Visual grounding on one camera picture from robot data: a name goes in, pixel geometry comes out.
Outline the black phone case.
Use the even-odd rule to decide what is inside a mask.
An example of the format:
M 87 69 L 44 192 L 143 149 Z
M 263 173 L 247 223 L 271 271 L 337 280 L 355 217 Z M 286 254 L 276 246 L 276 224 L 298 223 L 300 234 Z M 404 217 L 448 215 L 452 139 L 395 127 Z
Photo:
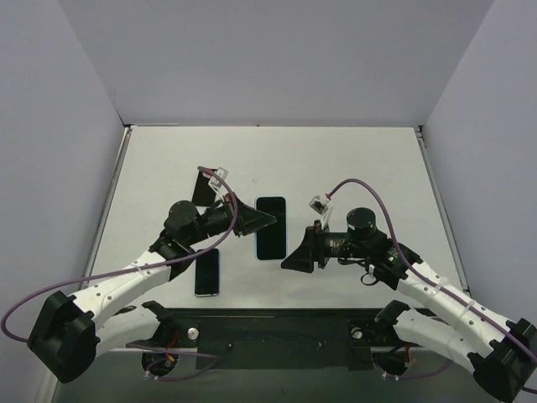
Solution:
M 216 193 L 209 186 L 209 181 L 211 178 L 211 175 L 206 175 L 202 171 L 198 172 L 191 198 L 191 201 L 197 207 L 210 207 L 217 201 Z

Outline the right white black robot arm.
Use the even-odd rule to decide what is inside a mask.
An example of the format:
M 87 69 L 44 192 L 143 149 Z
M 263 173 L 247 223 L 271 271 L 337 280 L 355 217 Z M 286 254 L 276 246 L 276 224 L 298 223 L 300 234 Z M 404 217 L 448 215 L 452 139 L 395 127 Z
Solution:
M 400 340 L 438 353 L 468 370 L 483 390 L 502 402 L 514 401 L 535 372 L 533 324 L 497 314 L 458 290 L 417 253 L 378 230 L 372 210 L 351 210 L 344 233 L 332 233 L 316 220 L 281 266 L 311 273 L 330 259 L 360 265 L 374 283 L 385 284 L 435 314 L 430 318 L 402 301 L 391 301 L 375 318 L 380 341 Z

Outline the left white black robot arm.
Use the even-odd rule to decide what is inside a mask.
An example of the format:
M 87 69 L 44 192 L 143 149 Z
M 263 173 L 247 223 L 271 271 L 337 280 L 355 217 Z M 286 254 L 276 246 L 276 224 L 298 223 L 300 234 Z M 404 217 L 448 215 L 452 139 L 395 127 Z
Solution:
M 157 240 L 121 275 L 71 295 L 56 291 L 44 302 L 27 345 L 61 383 L 81 376 L 101 353 L 132 341 L 166 344 L 170 321 L 135 309 L 115 315 L 136 298 L 184 273 L 196 258 L 193 245 L 216 235 L 247 236 L 276 217 L 225 195 L 204 212 L 191 201 L 169 210 Z

